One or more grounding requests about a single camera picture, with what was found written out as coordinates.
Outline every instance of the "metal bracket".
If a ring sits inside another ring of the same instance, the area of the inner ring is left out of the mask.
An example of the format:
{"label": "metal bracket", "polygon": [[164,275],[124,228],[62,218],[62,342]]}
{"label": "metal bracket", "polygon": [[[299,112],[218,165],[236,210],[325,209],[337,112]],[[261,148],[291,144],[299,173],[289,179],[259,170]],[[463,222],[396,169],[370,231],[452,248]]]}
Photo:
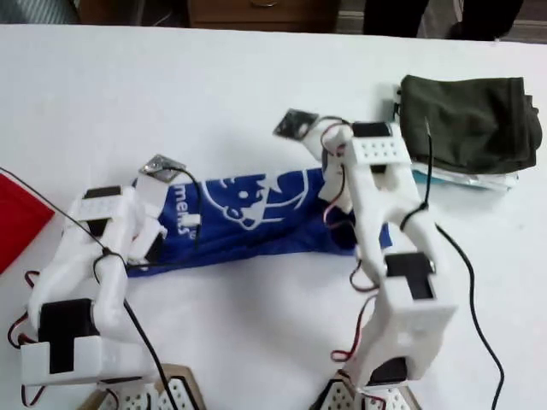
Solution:
{"label": "metal bracket", "polygon": [[159,181],[170,183],[180,174],[180,172],[173,169],[166,169],[173,167],[186,169],[185,164],[181,164],[171,158],[157,154],[154,155],[150,161],[146,162],[138,171]]}

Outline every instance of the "folded green fabric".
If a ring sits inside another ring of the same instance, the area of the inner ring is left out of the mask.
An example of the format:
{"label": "folded green fabric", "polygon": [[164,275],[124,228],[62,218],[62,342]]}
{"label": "folded green fabric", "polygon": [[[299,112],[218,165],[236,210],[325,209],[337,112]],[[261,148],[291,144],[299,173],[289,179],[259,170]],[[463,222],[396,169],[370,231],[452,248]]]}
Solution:
{"label": "folded green fabric", "polygon": [[401,83],[401,131],[410,156],[427,162],[429,122],[435,167],[458,173],[511,173],[536,165],[541,125],[518,79]]}

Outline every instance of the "blue fabric bag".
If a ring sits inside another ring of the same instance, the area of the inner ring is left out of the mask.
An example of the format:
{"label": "blue fabric bag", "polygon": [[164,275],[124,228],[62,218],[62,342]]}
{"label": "blue fabric bag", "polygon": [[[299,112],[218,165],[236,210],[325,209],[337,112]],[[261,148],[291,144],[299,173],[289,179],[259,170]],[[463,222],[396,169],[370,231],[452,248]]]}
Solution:
{"label": "blue fabric bag", "polygon": [[[257,255],[324,252],[353,255],[355,236],[349,224],[329,230],[323,224],[328,205],[317,197],[323,186],[319,168],[284,174],[257,174],[201,183],[202,227],[194,247],[196,228],[180,225],[184,214],[197,214],[193,184],[169,187],[160,223],[168,229],[159,262],[182,261],[179,266],[132,269],[130,276],[148,276],[180,267],[200,267]],[[335,208],[329,222],[354,221]],[[380,245],[391,246],[387,225]]]}

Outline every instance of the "red card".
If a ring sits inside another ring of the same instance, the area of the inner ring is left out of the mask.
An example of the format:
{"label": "red card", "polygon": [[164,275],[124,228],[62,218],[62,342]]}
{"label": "red card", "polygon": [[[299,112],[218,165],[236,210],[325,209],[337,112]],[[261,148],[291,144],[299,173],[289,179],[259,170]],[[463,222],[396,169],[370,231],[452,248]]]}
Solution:
{"label": "red card", "polygon": [[38,235],[53,214],[32,194],[0,175],[0,273]]}

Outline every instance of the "perforated foot plate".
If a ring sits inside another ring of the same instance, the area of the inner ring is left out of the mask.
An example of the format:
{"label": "perforated foot plate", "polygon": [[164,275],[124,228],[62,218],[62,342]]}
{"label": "perforated foot plate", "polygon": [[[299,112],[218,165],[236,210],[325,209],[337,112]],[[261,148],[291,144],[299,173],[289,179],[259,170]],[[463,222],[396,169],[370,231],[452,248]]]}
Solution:
{"label": "perforated foot plate", "polygon": [[[169,389],[177,404],[176,410],[206,410],[196,380],[188,367],[163,365],[163,371],[169,380]],[[173,410],[161,382],[112,390],[119,405],[110,393],[97,390],[79,410]]]}
{"label": "perforated foot plate", "polygon": [[348,379],[329,380],[310,410],[420,410],[408,387],[374,389],[356,396]]}

